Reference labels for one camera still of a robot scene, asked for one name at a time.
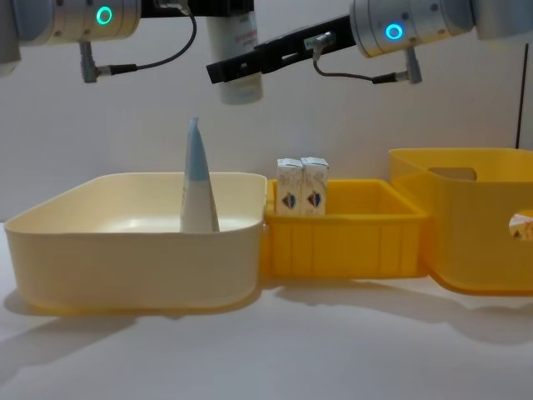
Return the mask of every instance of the wire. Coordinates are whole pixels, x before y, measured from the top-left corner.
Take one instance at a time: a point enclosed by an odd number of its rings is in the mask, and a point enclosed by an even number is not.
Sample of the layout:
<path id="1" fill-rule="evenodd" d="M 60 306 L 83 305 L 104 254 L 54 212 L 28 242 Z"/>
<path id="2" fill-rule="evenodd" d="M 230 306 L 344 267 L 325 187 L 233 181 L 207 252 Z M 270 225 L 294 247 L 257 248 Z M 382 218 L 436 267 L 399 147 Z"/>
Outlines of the wire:
<path id="1" fill-rule="evenodd" d="M 183 54 L 185 54 L 185 52 L 189 48 L 191 48 L 192 44 L 194 43 L 194 40 L 197 38 L 198 26 L 197 26 L 197 20 L 194 18 L 192 14 L 189 14 L 188 17 L 191 19 L 191 22 L 192 22 L 192 34 L 191 34 L 191 38 L 189 39 L 187 44 L 182 48 L 182 50 L 180 50 L 179 52 L 177 52 L 176 54 L 174 54 L 173 56 L 169 58 L 165 58 L 164 60 L 153 62 L 151 64 L 139 65 L 137 67 L 137 70 L 160 67 L 161 65 L 171 63 L 175 59 L 181 57 Z"/>
<path id="2" fill-rule="evenodd" d="M 374 78 L 367 77 L 365 75 L 356 75 L 355 73 L 340 73 L 340 72 L 324 72 L 318 67 L 318 61 L 313 60 L 313 67 L 318 72 L 319 75 L 327 78 L 352 78 L 352 79 L 362 79 L 363 81 L 373 82 Z"/>

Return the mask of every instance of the yellow storage box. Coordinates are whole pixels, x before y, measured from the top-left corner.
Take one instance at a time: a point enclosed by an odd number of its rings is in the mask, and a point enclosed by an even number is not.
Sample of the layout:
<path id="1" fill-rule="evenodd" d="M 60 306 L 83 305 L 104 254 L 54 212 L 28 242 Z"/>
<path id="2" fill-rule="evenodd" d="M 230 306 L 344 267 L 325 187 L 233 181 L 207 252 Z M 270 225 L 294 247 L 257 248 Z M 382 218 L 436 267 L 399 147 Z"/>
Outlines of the yellow storage box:
<path id="1" fill-rule="evenodd" d="M 378 180 L 328 182 L 326 216 L 276 215 L 276 182 L 266 201 L 270 278 L 424 276 L 418 247 L 425 214 Z"/>
<path id="2" fill-rule="evenodd" d="M 533 209 L 533 152 L 393 150 L 391 179 L 431 215 L 421 259 L 437 282 L 470 294 L 533 294 L 533 242 L 509 228 Z"/>

